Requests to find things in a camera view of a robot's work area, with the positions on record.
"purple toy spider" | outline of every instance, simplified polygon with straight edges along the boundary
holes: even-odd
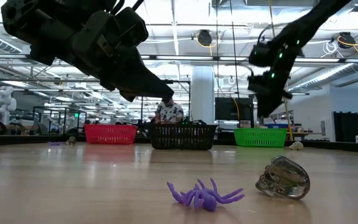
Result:
[[[242,192],[243,189],[238,189],[238,190],[235,190],[232,193],[229,193],[225,196],[220,196],[218,194],[218,188],[216,187],[216,183],[215,183],[214,179],[212,179],[212,178],[211,178],[211,182],[212,182],[212,186],[214,188],[213,190],[205,188],[204,183],[200,179],[197,179],[197,181],[198,181],[198,183],[200,183],[201,189],[198,187],[197,184],[195,184],[195,187],[193,190],[189,190],[189,192],[187,192],[187,193],[180,192],[180,194],[178,194],[175,191],[172,183],[167,182],[167,185],[172,193],[173,198],[177,202],[184,204],[186,207],[189,207],[191,204],[191,201],[193,200],[193,197],[194,197],[194,207],[195,208],[203,207],[205,210],[208,210],[210,212],[215,211],[216,202],[232,203],[232,202],[236,202],[236,201],[242,199],[243,197],[245,197],[245,195],[243,195],[243,194],[236,196],[238,193]]]

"person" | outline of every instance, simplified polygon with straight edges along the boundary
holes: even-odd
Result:
[[[171,98],[167,103],[161,102],[155,112],[155,123],[177,124],[183,120],[183,109]]]

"ceiling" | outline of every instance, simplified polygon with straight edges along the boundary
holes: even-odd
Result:
[[[6,1],[0,0],[0,7]],[[306,14],[315,4],[316,0],[274,0],[273,1],[273,22],[275,24],[291,22],[294,19]],[[134,0],[126,0],[126,6],[133,6]],[[145,20],[149,38],[138,46],[141,55],[172,55],[172,56],[220,56],[220,57],[247,57],[256,43],[262,30],[271,23],[268,0],[232,0],[232,12],[230,10],[230,1],[225,0],[145,0],[138,8],[137,13]],[[214,47],[207,48],[200,46],[196,37],[201,29],[210,31],[213,38]],[[275,33],[280,32],[280,27],[275,28]],[[341,10],[335,16],[332,16],[313,39],[304,47],[303,51],[306,58],[358,58],[357,50],[352,47],[341,49],[337,47],[336,42],[330,43],[331,39],[336,39],[340,32],[350,32],[358,44],[358,1],[352,1],[348,6]],[[268,30],[264,34],[266,39],[273,37],[273,32]],[[8,44],[10,53],[29,52],[27,43],[11,37],[2,26],[0,14],[0,41]],[[1,50],[0,54],[9,54],[7,48]],[[234,94],[237,90],[235,83],[236,71],[239,77],[239,90],[246,95],[247,76],[250,75],[248,69],[243,64],[233,66],[234,61],[220,62],[219,73],[214,61],[194,62],[191,60],[145,60],[146,66],[158,75],[161,79],[189,81],[193,74],[193,67],[197,65],[211,66],[216,80],[216,93],[219,87],[225,95]],[[339,69],[341,65],[337,63],[297,63],[291,71],[290,88],[296,88],[298,92],[316,90],[321,85],[332,83],[341,83],[342,78],[358,78],[358,67],[353,72],[342,74],[333,80],[328,80],[328,73],[343,72]],[[251,67],[255,74],[260,74],[266,68]],[[88,89],[102,90],[97,80],[93,77],[87,77],[78,69],[61,63],[58,60],[54,66],[30,62],[22,59],[3,59],[0,58],[0,78],[17,78],[32,80],[53,80],[60,78],[62,80],[71,80],[70,82],[26,82],[26,83],[1,83],[0,85],[15,84],[16,88],[26,88],[34,91],[45,100],[56,103],[81,103],[82,107],[100,103],[97,109],[100,110],[120,110],[124,108],[125,116],[139,118],[140,101],[128,103],[123,100],[118,92],[103,91],[100,93],[84,94],[79,91],[68,91],[64,94],[56,93],[53,90],[59,89]],[[182,104],[185,111],[188,111],[188,90],[187,83],[174,83],[170,85],[175,90],[174,99]],[[58,100],[57,96],[71,99],[70,101]],[[152,116],[156,103],[159,99],[147,98],[146,116]]]

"desk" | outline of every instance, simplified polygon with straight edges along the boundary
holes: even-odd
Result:
[[[292,132],[292,136],[293,136],[294,140],[295,140],[295,138],[301,138],[301,141],[304,141],[306,136],[312,135],[312,134],[321,134],[321,133]]]

